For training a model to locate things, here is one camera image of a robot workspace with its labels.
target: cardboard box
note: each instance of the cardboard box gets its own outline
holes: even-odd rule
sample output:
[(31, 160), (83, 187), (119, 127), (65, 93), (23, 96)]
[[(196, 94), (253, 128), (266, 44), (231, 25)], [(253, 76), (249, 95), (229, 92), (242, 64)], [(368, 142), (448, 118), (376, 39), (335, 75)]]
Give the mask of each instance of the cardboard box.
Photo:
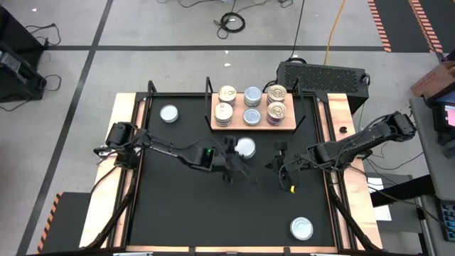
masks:
[(439, 64), (411, 86), (414, 96), (424, 96), (427, 103), (455, 91), (455, 61)]

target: concrete floor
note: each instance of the concrete floor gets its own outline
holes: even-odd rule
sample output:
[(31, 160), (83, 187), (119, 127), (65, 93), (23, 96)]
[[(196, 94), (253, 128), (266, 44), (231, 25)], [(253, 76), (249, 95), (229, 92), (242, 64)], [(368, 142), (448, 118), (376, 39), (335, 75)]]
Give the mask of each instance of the concrete floor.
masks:
[[(281, 9), (277, 1), (257, 6), (241, 14), (246, 29), (230, 34), (228, 39), (216, 36), (219, 19), (231, 3), (211, 2), (181, 8), (177, 1), (158, 4), (154, 0), (114, 0), (102, 31), (100, 46), (291, 46), (302, 1)], [(44, 26), (56, 23), (62, 46), (91, 46), (107, 3), (112, 0), (0, 0), (23, 25)], [(183, 0), (188, 4), (194, 1)], [(251, 1), (237, 1), (237, 8)], [(299, 46), (324, 46), (341, 0), (305, 0)], [(47, 36), (56, 42), (54, 30)], [(333, 35), (333, 46), (381, 46), (380, 37), (367, 1), (351, 0)], [(62, 87), (47, 92), (43, 100), (29, 102), (14, 112), (0, 111), (0, 251), (15, 255), (36, 202), (36, 195), (48, 170), (63, 122), (75, 94), (83, 88), (68, 135), (55, 169), (49, 192), (38, 209), (38, 223), (27, 252), (36, 251), (54, 195), (60, 191), (88, 192), (95, 180), (97, 157), (92, 149), (103, 143), (114, 97), (118, 92), (145, 91), (152, 79), (158, 91), (201, 92), (205, 77), (210, 76), (214, 89), (235, 85), (262, 87), (274, 78), (279, 61), (289, 57), (290, 50), (191, 50), (148, 51), (104, 50), (91, 48), (49, 50), (43, 54), (38, 72), (58, 74)], [(93, 62), (87, 62), (90, 53)], [(308, 63), (322, 64), (324, 52), (297, 51)], [(362, 125), (386, 113), (399, 110), (409, 113), (409, 87), (437, 64), (432, 53), (386, 53), (383, 51), (332, 51), (328, 65), (365, 68), (371, 74), (370, 99), (365, 104)], [(89, 70), (81, 79), (82, 69)], [(50, 80), (49, 86), (56, 85)], [(360, 112), (354, 115), (358, 125)], [(384, 167), (398, 166), (418, 155), (422, 148), (418, 138), (406, 143), (389, 143), (385, 159), (374, 159)], [(373, 171), (365, 165), (367, 171)], [(421, 176), (428, 173), (424, 157), (393, 171), (394, 174)], [(406, 247), (403, 234), (383, 233), (384, 246), (393, 252), (420, 252), (418, 240), (412, 238)]]

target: wooden table frame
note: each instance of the wooden table frame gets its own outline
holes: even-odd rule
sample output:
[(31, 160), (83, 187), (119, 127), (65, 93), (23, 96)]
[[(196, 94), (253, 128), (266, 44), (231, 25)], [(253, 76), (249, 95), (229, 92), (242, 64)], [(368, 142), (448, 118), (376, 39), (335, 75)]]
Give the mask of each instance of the wooden table frame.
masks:
[[(146, 104), (151, 104), (151, 99), (148, 101), (140, 98), (141, 95), (136, 93), (119, 93), (116, 96), (114, 107), (112, 110), (111, 120), (108, 126), (110, 127), (115, 122), (131, 122), (135, 121), (138, 127), (143, 127), (146, 123), (144, 111)], [(318, 103), (318, 110), (321, 117), (323, 137), (326, 141), (331, 140), (331, 137), (340, 140), (355, 133), (353, 120), (350, 115), (348, 100), (345, 94), (329, 94), (328, 103), (322, 101)], [(331, 116), (331, 121), (327, 120), (326, 113)], [(347, 133), (340, 133), (340, 127), (346, 127)], [(103, 177), (112, 167), (116, 156), (109, 156), (98, 168), (96, 181)], [(363, 164), (360, 159), (356, 159), (352, 166), (363, 170)], [(85, 220), (84, 230), (80, 240), (80, 247), (88, 245), (92, 242), (98, 233), (103, 229), (105, 223), (113, 214), (114, 206), (121, 198), (116, 198), (119, 189), (123, 189), (123, 196), (129, 188), (131, 181), (132, 170), (117, 169), (109, 175), (102, 183), (98, 185), (97, 190), (92, 195), (87, 217)], [(336, 176), (333, 174), (332, 179), (336, 181)], [(344, 184), (346, 198), (350, 207), (350, 214), (353, 216), (362, 231), (371, 239), (378, 247), (382, 247), (378, 225), (375, 219), (375, 212), (370, 199), (368, 184), (365, 176), (358, 171), (346, 169), (344, 173)], [(337, 193), (341, 195), (340, 189), (336, 187)], [(110, 238), (110, 245), (119, 247), (122, 244), (123, 232), (125, 230), (126, 209), (119, 221), (115, 230), (115, 236)], [(350, 236), (346, 222), (342, 215), (338, 212), (338, 223), (341, 233), (341, 243), (344, 249), (350, 249)], [(358, 249), (362, 246), (357, 241)], [(291, 253), (334, 253), (337, 252), (337, 247), (289, 247)], [(264, 252), (264, 253), (283, 253), (284, 247), (196, 247), (196, 252)], [(127, 246), (128, 252), (189, 252), (189, 247), (164, 247), (164, 246)]]

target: wooden tray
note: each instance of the wooden tray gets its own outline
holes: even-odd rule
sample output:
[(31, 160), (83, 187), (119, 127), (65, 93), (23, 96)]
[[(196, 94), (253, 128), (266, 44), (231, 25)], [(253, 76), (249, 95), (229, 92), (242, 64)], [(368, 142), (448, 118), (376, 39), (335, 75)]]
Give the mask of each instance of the wooden tray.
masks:
[(255, 109), (261, 112), (261, 122), (256, 126), (246, 125), (243, 122), (243, 112), (248, 108), (243, 102), (243, 93), (237, 93), (235, 98), (234, 114), (232, 115), (232, 123), (227, 127), (220, 127), (215, 121), (215, 107), (220, 103), (218, 93), (212, 93), (212, 111), (210, 125), (214, 130), (294, 130), (296, 129), (296, 116), (294, 114), (294, 101), (292, 94), (288, 93), (284, 100), (286, 106), (286, 117), (280, 125), (270, 125), (267, 120), (267, 93), (262, 94), (261, 104)]

